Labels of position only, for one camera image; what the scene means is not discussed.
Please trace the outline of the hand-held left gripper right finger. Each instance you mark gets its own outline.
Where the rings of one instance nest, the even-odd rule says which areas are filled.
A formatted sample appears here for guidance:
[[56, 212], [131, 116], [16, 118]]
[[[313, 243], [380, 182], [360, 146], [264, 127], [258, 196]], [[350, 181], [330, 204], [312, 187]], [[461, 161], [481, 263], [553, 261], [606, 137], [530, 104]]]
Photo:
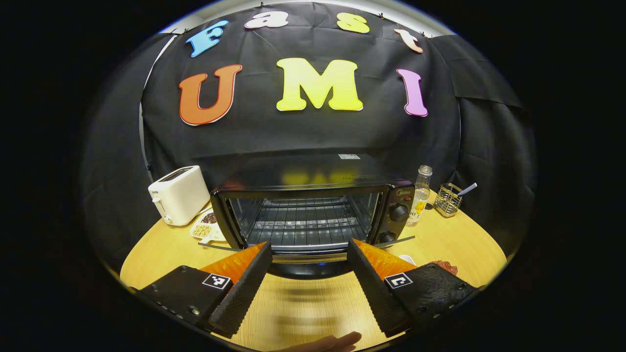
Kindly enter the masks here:
[[356, 239], [347, 246], [347, 260], [388, 338], [433, 325], [479, 292], [443, 264], [415, 266]]

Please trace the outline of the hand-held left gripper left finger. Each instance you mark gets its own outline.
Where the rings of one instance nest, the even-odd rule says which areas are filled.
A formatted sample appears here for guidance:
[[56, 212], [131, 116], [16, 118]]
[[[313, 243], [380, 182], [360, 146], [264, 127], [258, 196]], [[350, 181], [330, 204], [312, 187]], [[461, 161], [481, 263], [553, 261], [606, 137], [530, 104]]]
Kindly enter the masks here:
[[262, 242], [202, 269], [178, 266], [138, 294], [189, 325], [231, 338], [271, 263], [272, 247]]

